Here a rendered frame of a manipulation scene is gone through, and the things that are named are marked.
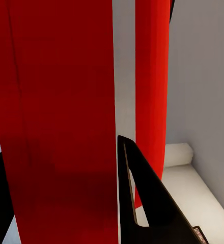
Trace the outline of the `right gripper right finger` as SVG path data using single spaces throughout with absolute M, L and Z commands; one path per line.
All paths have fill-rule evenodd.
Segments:
M 118 135 L 121 244 L 203 244 L 137 144 Z M 129 169 L 149 227 L 137 223 Z

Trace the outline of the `radio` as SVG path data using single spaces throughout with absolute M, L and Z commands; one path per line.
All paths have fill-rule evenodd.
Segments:
M 174 1 L 0 0 L 0 145 L 21 244 L 119 244 L 118 135 L 162 180 Z

